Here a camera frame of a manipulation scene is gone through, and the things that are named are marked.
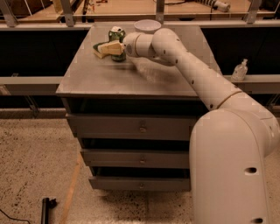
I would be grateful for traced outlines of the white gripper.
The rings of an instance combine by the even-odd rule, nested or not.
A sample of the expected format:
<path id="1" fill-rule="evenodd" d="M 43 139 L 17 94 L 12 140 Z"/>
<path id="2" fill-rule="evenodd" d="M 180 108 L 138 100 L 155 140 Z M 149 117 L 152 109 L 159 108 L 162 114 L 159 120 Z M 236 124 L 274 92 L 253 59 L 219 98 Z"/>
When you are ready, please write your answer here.
<path id="1" fill-rule="evenodd" d="M 136 42 L 140 35 L 140 32 L 132 32 L 123 39 L 122 43 L 114 40 L 99 45 L 97 49 L 103 54 L 121 55 L 123 52 L 126 52 L 128 56 L 137 58 Z"/>

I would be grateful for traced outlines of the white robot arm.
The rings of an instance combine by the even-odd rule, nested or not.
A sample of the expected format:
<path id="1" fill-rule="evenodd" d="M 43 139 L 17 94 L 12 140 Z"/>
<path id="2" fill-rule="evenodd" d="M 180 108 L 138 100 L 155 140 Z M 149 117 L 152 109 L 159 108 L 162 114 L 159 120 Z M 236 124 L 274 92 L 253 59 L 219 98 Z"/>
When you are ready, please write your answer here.
<path id="1" fill-rule="evenodd" d="M 270 224 L 264 159 L 279 143 L 273 114 L 189 52 L 170 29 L 133 32 L 97 50 L 169 62 L 208 108 L 190 138 L 194 224 Z"/>

